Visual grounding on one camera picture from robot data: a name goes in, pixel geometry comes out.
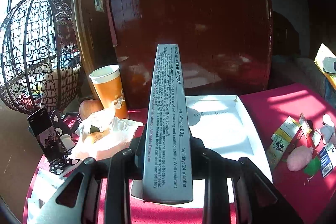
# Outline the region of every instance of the table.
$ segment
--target table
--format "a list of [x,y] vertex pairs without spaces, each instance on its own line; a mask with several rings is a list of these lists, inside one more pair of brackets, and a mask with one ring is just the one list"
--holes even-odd
[[[288,116],[298,120],[300,112],[303,112],[307,119],[313,121],[315,128],[322,126],[323,114],[329,114],[331,119],[336,121],[336,111],[320,97],[317,93],[309,90],[303,85],[294,84],[273,90],[240,96],[251,119],[259,133],[264,149],[271,144],[271,136],[275,130],[285,121]],[[129,111],[130,119],[146,122],[147,109]],[[142,133],[142,127],[138,128],[136,137]],[[317,150],[323,147],[320,142]],[[48,169],[42,157],[38,168]],[[31,196],[34,181],[38,168],[28,190],[27,198]],[[334,191],[336,190],[336,170],[333,170],[325,179],[318,172],[304,186],[307,178],[302,171],[291,172],[287,169],[286,163],[280,162],[272,173],[275,187],[282,193],[286,200],[293,206],[304,223],[312,224],[318,215],[325,208]],[[102,191],[98,208],[98,223],[103,223],[104,200],[106,180],[102,182]],[[202,208],[177,208],[162,206],[154,203],[143,203],[140,200],[130,198],[132,223],[201,223]],[[235,223],[234,205],[231,204],[231,223]],[[26,224],[28,215],[27,201],[24,208],[23,224]]]

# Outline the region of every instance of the orange paper cup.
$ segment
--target orange paper cup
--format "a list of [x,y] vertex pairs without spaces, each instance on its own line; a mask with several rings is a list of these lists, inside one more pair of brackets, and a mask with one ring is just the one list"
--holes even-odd
[[120,119],[128,118],[124,91],[121,85],[118,65],[102,67],[90,73],[89,77],[97,91],[104,108],[115,106],[115,115]]

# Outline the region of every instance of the gray box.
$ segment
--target gray box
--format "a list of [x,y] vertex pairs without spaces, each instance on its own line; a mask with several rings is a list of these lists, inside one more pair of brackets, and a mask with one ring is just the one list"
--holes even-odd
[[142,199],[193,201],[190,135],[179,46],[157,46],[148,109]]

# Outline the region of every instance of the red wooden panel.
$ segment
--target red wooden panel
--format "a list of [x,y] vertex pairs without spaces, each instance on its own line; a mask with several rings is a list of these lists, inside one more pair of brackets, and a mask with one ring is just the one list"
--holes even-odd
[[186,95],[267,87],[271,0],[109,0],[129,108],[148,106],[157,44],[179,45]]

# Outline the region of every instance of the phone screen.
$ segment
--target phone screen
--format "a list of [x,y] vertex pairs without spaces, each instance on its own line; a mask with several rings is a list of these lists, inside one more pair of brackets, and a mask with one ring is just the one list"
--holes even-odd
[[29,116],[28,123],[49,162],[68,155],[68,151],[59,138],[46,108],[41,108]]

